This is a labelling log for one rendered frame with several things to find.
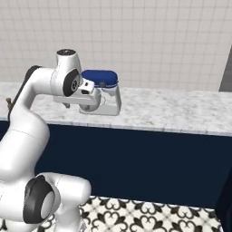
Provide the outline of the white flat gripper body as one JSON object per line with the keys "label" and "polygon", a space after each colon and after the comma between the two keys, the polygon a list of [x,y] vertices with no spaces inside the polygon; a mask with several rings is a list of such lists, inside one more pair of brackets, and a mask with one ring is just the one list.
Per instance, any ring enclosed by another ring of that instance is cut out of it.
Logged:
{"label": "white flat gripper body", "polygon": [[81,105],[99,105],[101,102],[101,92],[94,89],[91,94],[82,94],[75,92],[70,97],[54,96],[56,102],[67,104],[81,104]]}

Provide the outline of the dark navy counter cabinet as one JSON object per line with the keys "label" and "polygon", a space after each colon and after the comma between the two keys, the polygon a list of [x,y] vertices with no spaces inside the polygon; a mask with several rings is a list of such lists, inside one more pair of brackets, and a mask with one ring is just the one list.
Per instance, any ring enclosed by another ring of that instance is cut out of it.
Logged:
{"label": "dark navy counter cabinet", "polygon": [[35,171],[88,179],[99,197],[232,204],[232,137],[50,125]]}

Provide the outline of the grey tall panel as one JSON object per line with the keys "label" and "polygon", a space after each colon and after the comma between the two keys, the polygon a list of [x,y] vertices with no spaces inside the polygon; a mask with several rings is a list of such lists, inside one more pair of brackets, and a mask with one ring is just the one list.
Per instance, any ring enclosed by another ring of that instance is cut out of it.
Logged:
{"label": "grey tall panel", "polygon": [[232,46],[227,58],[227,64],[219,87],[220,92],[232,92]]}

